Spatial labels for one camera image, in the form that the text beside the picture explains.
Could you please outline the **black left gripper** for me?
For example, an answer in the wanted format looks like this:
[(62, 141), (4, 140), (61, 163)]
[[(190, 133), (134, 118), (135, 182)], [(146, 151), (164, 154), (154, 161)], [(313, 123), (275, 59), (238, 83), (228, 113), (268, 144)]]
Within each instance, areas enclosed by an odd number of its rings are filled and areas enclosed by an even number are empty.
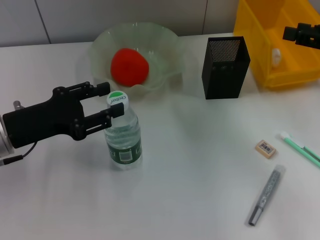
[(49, 100), (4, 114), (4, 126), (13, 148), (18, 149), (56, 135), (68, 135), (80, 141), (110, 128), (112, 118), (124, 115), (123, 103), (89, 116), (84, 115), (81, 104), (81, 100), (103, 97), (110, 92), (108, 82), (93, 86), (86, 81), (70, 87), (57, 87)]

